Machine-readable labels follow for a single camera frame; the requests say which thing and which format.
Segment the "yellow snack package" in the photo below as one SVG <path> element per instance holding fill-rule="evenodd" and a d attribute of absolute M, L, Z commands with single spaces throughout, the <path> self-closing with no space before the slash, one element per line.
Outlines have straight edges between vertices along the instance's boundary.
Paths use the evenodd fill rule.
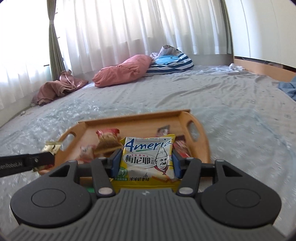
<path fill-rule="evenodd" d="M 120 188 L 176 189 L 179 179 L 175 177 L 172 147 L 175 135 L 162 137 L 126 137 L 117 177 L 112 184 Z"/>

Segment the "wall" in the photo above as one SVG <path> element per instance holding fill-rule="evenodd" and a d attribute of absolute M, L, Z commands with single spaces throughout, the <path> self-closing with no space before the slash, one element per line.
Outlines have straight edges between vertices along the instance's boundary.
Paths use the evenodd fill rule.
<path fill-rule="evenodd" d="M 218 66 L 218 65 L 230 65 L 233 63 L 232 54 L 207 54 L 207 55 L 196 55 L 188 54 L 188 57 L 192 59 L 195 65 L 203 66 Z"/>
<path fill-rule="evenodd" d="M 296 6 L 290 0 L 225 0 L 234 56 L 296 68 Z"/>

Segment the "gray ribbed plate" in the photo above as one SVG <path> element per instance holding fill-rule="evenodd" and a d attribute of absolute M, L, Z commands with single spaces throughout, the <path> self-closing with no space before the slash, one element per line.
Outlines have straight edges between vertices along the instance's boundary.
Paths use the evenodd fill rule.
<path fill-rule="evenodd" d="M 56 229 L 20 225 L 12 241 L 280 241 L 272 226 L 257 229 L 225 227 L 207 217 L 193 198 L 176 196 L 171 189 L 122 189 L 112 198 L 101 198 L 82 219 Z"/>

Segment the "wooden bed frame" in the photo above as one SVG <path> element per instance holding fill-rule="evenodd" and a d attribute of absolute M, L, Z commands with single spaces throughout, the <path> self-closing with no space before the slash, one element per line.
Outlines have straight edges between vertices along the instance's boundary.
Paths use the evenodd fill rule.
<path fill-rule="evenodd" d="M 234 63 L 243 66 L 247 71 L 253 72 L 255 74 L 268 75 L 271 78 L 279 81 L 290 82 L 291 79 L 296 76 L 296 73 L 293 71 L 249 60 L 235 58 Z"/>

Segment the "bed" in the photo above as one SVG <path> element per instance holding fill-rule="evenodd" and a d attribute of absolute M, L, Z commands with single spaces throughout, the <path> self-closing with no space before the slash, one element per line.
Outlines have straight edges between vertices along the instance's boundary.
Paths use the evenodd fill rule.
<path fill-rule="evenodd" d="M 212 160 L 225 159 L 279 193 L 282 209 L 274 225 L 287 235 L 296 223 L 296 103 L 277 82 L 228 66 L 195 66 L 106 88 L 90 83 L 0 128 L 0 154 L 39 152 L 46 140 L 57 140 L 83 119 L 190 108 L 207 132 Z M 37 177 L 26 172 L 0 179 L 4 234 L 17 226 L 11 196 Z"/>

